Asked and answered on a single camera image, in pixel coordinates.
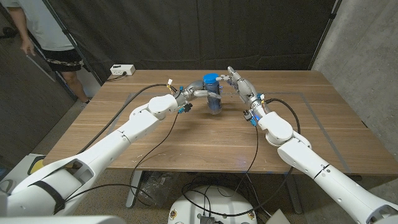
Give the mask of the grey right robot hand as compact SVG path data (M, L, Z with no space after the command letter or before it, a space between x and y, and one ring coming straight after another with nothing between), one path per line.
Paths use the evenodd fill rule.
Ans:
M232 86L235 91L239 94L240 99L244 104L248 105L250 109L257 108L260 106L260 102L257 97L257 91L253 84L240 76L232 67L228 67L229 75L220 75L216 77L216 81L225 81Z

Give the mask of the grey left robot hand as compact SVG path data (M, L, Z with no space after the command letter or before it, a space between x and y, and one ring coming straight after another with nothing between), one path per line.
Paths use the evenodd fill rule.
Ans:
M184 103L192 101L198 97L210 97L221 99L221 95L205 89L205 84L201 80L197 80L184 88L180 94L177 95L176 100L181 106Z

